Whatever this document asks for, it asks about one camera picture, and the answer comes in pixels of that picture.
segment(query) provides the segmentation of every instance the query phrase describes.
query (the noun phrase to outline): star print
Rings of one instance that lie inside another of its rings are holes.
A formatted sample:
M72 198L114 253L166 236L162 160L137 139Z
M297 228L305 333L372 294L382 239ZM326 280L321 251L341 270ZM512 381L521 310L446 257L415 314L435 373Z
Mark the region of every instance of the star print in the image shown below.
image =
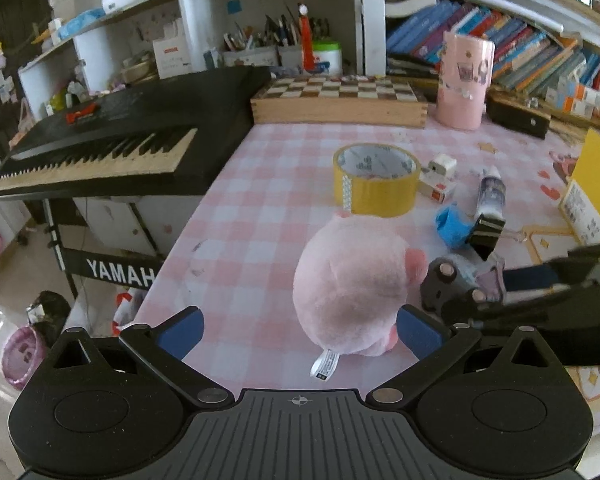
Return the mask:
M494 154L498 151L490 142L478 142L478 148L480 148L480 150L483 152L490 152Z

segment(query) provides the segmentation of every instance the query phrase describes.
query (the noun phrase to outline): chessboard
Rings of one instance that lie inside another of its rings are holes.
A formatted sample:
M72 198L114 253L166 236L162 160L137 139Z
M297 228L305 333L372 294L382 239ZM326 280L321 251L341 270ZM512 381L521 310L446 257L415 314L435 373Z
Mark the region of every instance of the chessboard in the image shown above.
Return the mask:
M424 128L427 101L399 77L300 76L274 79L251 99L263 123L388 124Z

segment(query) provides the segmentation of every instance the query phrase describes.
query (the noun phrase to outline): pink basket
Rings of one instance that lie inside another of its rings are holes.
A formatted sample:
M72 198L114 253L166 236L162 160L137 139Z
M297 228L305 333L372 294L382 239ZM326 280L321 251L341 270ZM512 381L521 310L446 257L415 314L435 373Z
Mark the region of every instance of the pink basket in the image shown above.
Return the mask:
M30 326L11 335L2 353L2 374L17 390L23 389L46 356L42 337Z

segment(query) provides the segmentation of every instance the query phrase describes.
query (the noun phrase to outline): white jar with green lid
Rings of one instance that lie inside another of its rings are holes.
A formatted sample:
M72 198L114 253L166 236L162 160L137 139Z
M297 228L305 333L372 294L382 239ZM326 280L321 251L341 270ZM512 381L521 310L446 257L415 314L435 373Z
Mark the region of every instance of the white jar with green lid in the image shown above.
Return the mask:
M315 40L313 48L316 72L333 76L342 75L342 51L337 41Z

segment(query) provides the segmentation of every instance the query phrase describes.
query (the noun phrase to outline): packing tape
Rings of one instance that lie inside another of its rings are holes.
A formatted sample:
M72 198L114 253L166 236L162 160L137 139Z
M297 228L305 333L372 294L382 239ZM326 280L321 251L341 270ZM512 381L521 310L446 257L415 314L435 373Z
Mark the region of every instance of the packing tape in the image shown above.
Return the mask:
M344 146L333 155L336 203L358 215L403 215L416 200L420 169L418 159L397 146Z

